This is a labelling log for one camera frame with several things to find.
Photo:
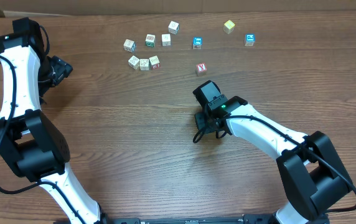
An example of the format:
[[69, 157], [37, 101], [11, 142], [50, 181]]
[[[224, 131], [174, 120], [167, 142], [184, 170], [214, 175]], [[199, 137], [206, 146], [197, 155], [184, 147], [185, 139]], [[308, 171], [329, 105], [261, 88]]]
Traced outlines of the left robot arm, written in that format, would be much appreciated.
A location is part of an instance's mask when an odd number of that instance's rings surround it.
[[36, 21], [24, 17], [12, 26], [11, 34], [0, 36], [0, 156], [30, 185], [18, 190], [0, 186], [0, 192], [19, 194], [39, 186], [59, 204], [69, 223], [109, 223], [73, 173], [63, 134], [41, 110], [45, 92], [67, 78], [73, 68], [57, 56], [49, 57], [49, 37]]

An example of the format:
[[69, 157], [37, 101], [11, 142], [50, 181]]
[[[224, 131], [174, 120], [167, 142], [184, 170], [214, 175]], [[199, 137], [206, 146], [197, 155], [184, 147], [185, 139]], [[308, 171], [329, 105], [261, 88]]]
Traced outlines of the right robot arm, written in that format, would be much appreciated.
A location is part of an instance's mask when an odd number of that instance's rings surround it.
[[212, 81], [193, 94], [202, 107], [195, 114], [193, 142], [210, 133], [234, 135], [270, 156], [278, 166], [288, 202], [272, 214], [243, 216], [244, 223], [329, 223], [332, 206], [354, 190], [330, 138], [293, 131], [263, 116], [238, 96], [228, 99]]

